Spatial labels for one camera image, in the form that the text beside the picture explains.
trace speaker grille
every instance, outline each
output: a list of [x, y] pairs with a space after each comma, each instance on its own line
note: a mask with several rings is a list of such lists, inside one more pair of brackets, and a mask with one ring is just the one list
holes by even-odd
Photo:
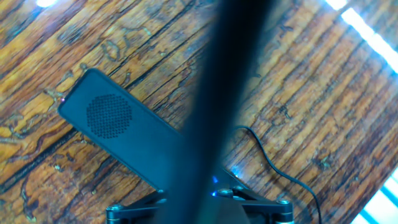
[[127, 101], [115, 94], [97, 96], [87, 107], [87, 122], [98, 137], [116, 138], [130, 126], [132, 110]]

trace black cable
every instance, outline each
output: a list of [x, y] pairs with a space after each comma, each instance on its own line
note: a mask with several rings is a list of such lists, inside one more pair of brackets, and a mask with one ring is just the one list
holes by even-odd
[[259, 136], [257, 136], [257, 134], [253, 131], [253, 129], [251, 129], [250, 127], [247, 127], [247, 126], [243, 126], [243, 125], [239, 125], [239, 126], [237, 126], [237, 127], [235, 127], [235, 128], [236, 128], [236, 129], [240, 129], [240, 128], [246, 129], [246, 130], [248, 130], [248, 131], [256, 138], [256, 141], [257, 141], [258, 145], [260, 146], [260, 148], [261, 148], [261, 150], [262, 150], [262, 153], [264, 154], [264, 157], [266, 158], [268, 164], [271, 166], [271, 168], [272, 168], [275, 172], [277, 172], [277, 173], [278, 173], [279, 175], [281, 175], [282, 177], [285, 177], [286, 179], [288, 179], [288, 180], [290, 180], [290, 181], [292, 181], [292, 182], [294, 182], [294, 183], [296, 183], [296, 184], [299, 184], [299, 185], [302, 186], [305, 190], [309, 191], [309, 192], [312, 194], [313, 198], [315, 199], [315, 203], [317, 204], [319, 224], [322, 224], [322, 215], [321, 215], [321, 208], [320, 208], [320, 206], [319, 206], [319, 201], [318, 201], [318, 198], [317, 198], [317, 196], [315, 195], [315, 193], [311, 190], [311, 188], [310, 188], [309, 186], [307, 186], [306, 184], [304, 184], [303, 182], [301, 182], [301, 181], [297, 180], [296, 178], [293, 178], [293, 177], [291, 177], [291, 176], [285, 174], [284, 172], [280, 171], [278, 168], [275, 167], [275, 165], [271, 162], [271, 160], [270, 160], [269, 157], [267, 156], [267, 153], [266, 153], [264, 147], [263, 147], [262, 144], [261, 144], [261, 141], [260, 141], [260, 139], [259, 139]]

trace black pole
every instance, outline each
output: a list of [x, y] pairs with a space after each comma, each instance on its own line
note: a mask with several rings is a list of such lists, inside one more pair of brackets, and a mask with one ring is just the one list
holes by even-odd
[[261, 29], [272, 10], [267, 0], [224, 0], [214, 26], [193, 112], [183, 130], [170, 197], [158, 222], [197, 223], [209, 208], [206, 190], [232, 131], [238, 101], [254, 65]]

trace wood grain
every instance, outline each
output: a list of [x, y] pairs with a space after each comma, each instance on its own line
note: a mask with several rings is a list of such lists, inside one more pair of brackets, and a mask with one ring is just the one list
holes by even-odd
[[[396, 47], [394, 1], [348, 7]], [[0, 222], [103, 223], [107, 206], [152, 192], [57, 106], [95, 67], [182, 128], [215, 9], [207, 0], [0, 2]], [[239, 120], [277, 167], [319, 195], [325, 223], [349, 223], [398, 162], [396, 74], [342, 11], [279, 1]], [[229, 145], [224, 164], [236, 176], [293, 201], [297, 223], [317, 221], [311, 195], [275, 175], [246, 133]]]

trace screw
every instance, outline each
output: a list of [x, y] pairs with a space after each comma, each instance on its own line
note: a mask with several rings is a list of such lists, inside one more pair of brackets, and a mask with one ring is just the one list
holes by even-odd
[[108, 211], [119, 211], [122, 210], [124, 207], [120, 204], [112, 205], [106, 208]]
[[231, 189], [219, 189], [217, 190], [217, 196], [221, 197], [233, 197], [234, 192]]
[[278, 199], [276, 202], [281, 205], [287, 205], [288, 203], [290, 203], [288, 200], [285, 199]]

